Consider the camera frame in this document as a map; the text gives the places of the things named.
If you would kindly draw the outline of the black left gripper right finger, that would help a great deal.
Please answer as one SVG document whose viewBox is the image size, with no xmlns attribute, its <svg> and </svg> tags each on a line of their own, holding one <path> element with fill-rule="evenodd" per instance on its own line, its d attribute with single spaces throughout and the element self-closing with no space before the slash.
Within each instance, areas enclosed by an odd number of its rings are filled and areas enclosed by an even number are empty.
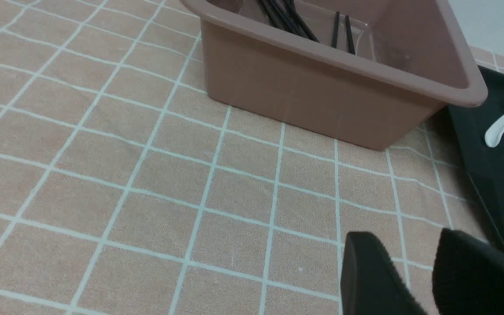
<svg viewBox="0 0 504 315">
<path fill-rule="evenodd" d="M 442 229 L 432 293 L 441 315 L 504 315 L 504 253 L 463 231 Z"/>
</svg>

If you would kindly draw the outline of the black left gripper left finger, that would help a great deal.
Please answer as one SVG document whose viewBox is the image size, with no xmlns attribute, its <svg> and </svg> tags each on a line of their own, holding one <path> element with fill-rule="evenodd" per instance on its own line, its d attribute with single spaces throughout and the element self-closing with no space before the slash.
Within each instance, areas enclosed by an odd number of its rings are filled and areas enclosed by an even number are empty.
<svg viewBox="0 0 504 315">
<path fill-rule="evenodd" d="M 340 293 L 344 315 L 425 315 L 384 245 L 372 233 L 346 235 Z"/>
</svg>

